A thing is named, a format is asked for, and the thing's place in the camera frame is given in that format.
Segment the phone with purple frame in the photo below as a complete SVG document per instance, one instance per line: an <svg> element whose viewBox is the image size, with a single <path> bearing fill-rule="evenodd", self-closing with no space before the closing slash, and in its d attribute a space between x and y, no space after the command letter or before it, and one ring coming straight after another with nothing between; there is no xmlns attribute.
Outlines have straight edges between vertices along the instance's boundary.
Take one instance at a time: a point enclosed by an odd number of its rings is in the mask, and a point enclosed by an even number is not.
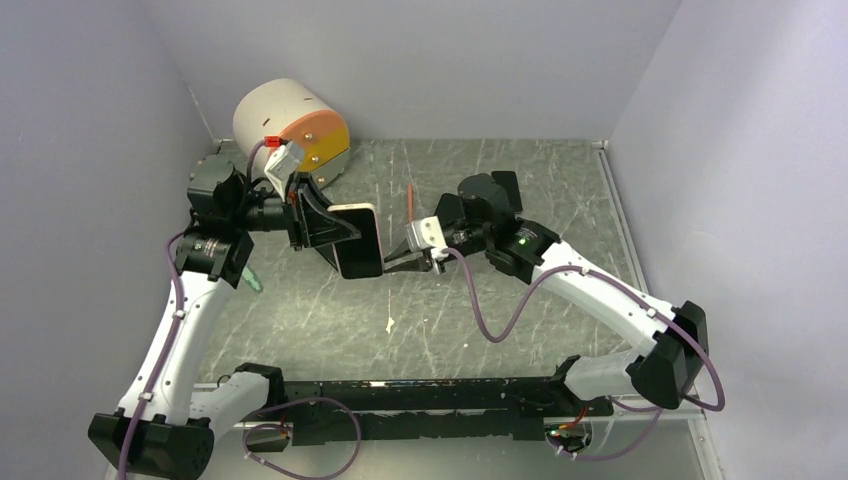
<svg viewBox="0 0 848 480"><path fill-rule="evenodd" d="M515 171L492 171L491 176L493 177L495 183L506 191L506 194L511 203L521 203L520 187L518 184L517 173Z"/></svg>

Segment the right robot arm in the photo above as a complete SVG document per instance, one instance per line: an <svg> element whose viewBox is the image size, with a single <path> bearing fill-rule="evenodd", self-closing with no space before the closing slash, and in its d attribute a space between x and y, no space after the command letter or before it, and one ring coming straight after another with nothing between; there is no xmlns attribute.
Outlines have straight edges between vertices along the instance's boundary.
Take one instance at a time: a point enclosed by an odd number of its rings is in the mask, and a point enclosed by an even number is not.
<svg viewBox="0 0 848 480"><path fill-rule="evenodd" d="M477 327L491 343L503 342L539 289L556 294L616 332L628 350L600 357L572 356L551 376L553 408L572 415L601 397L639 395L657 409L683 402L720 411L723 385L709 357L705 311L692 301L674 306L606 272L544 225L521 218L523 204L513 171L475 174L446 193L434 215L411 221L406 237L387 257L389 272L440 274L450 260L465 276ZM500 273L527 284L500 333L489 330L468 256L484 253Z"/></svg>

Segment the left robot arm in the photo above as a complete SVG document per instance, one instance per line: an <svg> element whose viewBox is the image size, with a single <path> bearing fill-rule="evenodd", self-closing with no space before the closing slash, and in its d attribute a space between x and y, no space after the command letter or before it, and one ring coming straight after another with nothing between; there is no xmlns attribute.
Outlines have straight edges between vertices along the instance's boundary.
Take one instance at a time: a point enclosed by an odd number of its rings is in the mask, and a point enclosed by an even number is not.
<svg viewBox="0 0 848 480"><path fill-rule="evenodd" d="M332 405L298 395L277 367L244 364L210 392L195 381L212 330L241 280L255 231L285 230L296 248L326 248L360 231L330 211L306 173L274 194L255 191L225 158L201 160L189 183L190 225L165 245L171 290L161 323L129 389L111 413L96 414L88 436L119 479L196 479L215 442L243 419Z"/></svg>

